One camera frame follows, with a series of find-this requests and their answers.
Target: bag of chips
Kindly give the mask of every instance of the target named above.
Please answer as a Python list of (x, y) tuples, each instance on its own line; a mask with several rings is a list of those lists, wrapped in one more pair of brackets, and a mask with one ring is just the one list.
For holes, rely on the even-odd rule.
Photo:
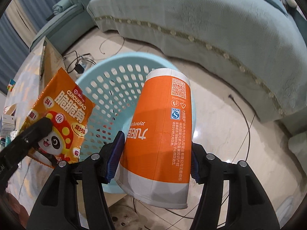
[[(87, 132), (86, 124), (95, 104), (82, 94), (70, 76), (60, 68), (35, 102), (23, 123), (22, 130), (41, 119), (50, 118), (52, 132), (38, 142), (38, 152), (52, 166), (65, 160), (79, 161), (80, 148)], [(29, 156), (45, 164), (45, 158), (33, 151)]]

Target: tissue box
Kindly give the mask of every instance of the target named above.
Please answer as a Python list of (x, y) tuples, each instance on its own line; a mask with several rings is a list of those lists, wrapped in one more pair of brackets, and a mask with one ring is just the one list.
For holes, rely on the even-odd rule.
[(3, 114), (0, 120), (0, 136), (5, 138), (15, 129), (15, 117)]

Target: floor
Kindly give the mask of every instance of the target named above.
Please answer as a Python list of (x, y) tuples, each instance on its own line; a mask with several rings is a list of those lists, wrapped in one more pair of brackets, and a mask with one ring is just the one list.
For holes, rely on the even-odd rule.
[[(102, 33), (97, 28), (80, 39), (69, 51), (79, 55), (91, 53), (98, 62), (117, 53), (143, 51), (154, 53), (171, 61), (191, 81), (191, 90), (196, 103), (196, 128), (193, 142), (203, 145), (207, 153), (214, 153), (222, 161), (237, 163), (248, 152), (248, 127), (238, 107), (228, 98), (232, 94), (242, 109), (250, 126), (251, 143), (247, 162), (263, 185), (274, 209), (288, 197), (294, 196), (294, 209), (306, 193), (306, 178), (294, 155), (288, 150), (288, 138), (275, 122), (260, 123), (251, 107), (227, 84), (206, 72), (197, 64), (168, 58), (149, 44), (123, 39), (117, 32)], [(67, 57), (66, 64), (75, 58)], [(190, 180), (188, 208), (171, 210), (156, 208), (136, 201), (136, 210), (141, 222), (151, 230), (189, 229), (201, 196), (202, 185)], [(224, 184), (224, 198), (228, 184)], [(133, 208), (133, 200), (125, 196), (119, 204)], [(228, 200), (222, 206), (220, 223), (224, 223)]]

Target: panda cartoon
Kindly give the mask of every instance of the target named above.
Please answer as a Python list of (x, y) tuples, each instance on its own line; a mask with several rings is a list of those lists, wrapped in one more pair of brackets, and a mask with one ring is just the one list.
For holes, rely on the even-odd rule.
[(62, 113), (48, 111), (45, 117), (53, 124), (52, 131), (47, 137), (38, 142), (39, 152), (56, 166), (59, 161), (70, 163), (70, 147), (73, 142), (73, 131)]

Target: qr code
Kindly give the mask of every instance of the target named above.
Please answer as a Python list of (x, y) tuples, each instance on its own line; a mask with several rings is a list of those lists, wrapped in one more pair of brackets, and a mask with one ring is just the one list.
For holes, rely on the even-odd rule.
[(172, 79), (172, 95), (186, 99), (185, 83), (179, 79)]

